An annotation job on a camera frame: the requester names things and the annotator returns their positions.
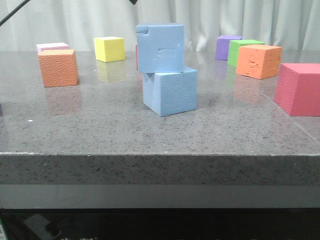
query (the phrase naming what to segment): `foam cube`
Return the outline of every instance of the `foam cube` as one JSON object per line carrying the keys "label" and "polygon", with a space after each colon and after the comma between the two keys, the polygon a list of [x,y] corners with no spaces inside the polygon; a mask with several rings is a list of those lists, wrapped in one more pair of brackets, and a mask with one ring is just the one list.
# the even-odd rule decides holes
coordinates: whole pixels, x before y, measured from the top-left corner
{"label": "foam cube", "polygon": [[54,43],[43,43],[37,44],[36,50],[38,54],[44,50],[62,50],[62,49],[70,49],[69,45],[64,42],[54,42]]}
{"label": "foam cube", "polygon": [[320,117],[320,63],[282,63],[274,101],[290,116]]}
{"label": "foam cube", "polygon": [[216,40],[215,59],[228,60],[229,45],[231,40],[242,40],[242,36],[222,35]]}
{"label": "foam cube", "polygon": [[184,71],[183,24],[138,24],[136,33],[140,72],[182,73]]}
{"label": "foam cube", "polygon": [[195,110],[197,78],[187,66],[179,73],[143,73],[143,102],[161,117]]}
{"label": "foam cube", "polygon": [[123,37],[95,37],[93,40],[97,60],[108,63],[126,59],[125,39]]}
{"label": "foam cube", "polygon": [[255,79],[277,76],[281,52],[281,46],[259,44],[241,46],[236,64],[236,73]]}
{"label": "foam cube", "polygon": [[74,49],[44,50],[38,54],[38,61],[45,87],[78,84],[79,74]]}
{"label": "foam cube", "polygon": [[239,48],[245,45],[252,45],[252,44],[264,45],[265,43],[263,41],[257,41],[253,39],[231,40],[229,45],[228,64],[233,67],[237,67]]}

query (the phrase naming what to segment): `black cable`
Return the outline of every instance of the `black cable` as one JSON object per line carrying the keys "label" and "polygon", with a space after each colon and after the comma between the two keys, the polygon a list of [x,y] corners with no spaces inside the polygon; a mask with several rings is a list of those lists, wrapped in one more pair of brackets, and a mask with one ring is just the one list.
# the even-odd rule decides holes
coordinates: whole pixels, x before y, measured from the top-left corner
{"label": "black cable", "polygon": [[16,12],[18,12],[24,5],[26,5],[30,0],[24,0],[22,3],[19,4],[15,9],[13,9],[4,19],[0,21],[0,27],[2,24],[4,24],[6,21],[9,20]]}

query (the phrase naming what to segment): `green foam cube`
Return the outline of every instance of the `green foam cube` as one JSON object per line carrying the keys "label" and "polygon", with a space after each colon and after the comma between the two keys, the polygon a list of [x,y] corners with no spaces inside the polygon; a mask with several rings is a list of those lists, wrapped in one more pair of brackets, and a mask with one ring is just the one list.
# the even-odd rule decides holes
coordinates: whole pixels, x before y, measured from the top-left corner
{"label": "green foam cube", "polygon": [[257,41],[253,39],[231,40],[229,45],[228,64],[236,68],[238,55],[239,55],[239,48],[245,45],[252,45],[252,44],[264,45],[265,43],[263,41]]}

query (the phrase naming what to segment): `yellow foam cube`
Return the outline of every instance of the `yellow foam cube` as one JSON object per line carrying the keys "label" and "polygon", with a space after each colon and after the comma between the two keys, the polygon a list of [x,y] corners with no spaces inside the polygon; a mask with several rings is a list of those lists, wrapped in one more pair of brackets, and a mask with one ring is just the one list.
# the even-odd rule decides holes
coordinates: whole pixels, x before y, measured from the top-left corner
{"label": "yellow foam cube", "polygon": [[95,58],[103,62],[125,60],[125,39],[123,37],[95,37]]}

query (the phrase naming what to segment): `orange foam cube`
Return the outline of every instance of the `orange foam cube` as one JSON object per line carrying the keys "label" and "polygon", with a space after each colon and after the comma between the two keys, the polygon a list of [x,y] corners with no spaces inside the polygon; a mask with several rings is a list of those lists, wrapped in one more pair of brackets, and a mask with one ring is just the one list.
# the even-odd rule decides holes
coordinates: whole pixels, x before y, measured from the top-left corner
{"label": "orange foam cube", "polygon": [[239,48],[236,73],[255,79],[274,77],[279,73],[281,46],[246,45]]}
{"label": "orange foam cube", "polygon": [[45,87],[78,84],[79,73],[74,49],[44,50],[38,54],[38,61]]}

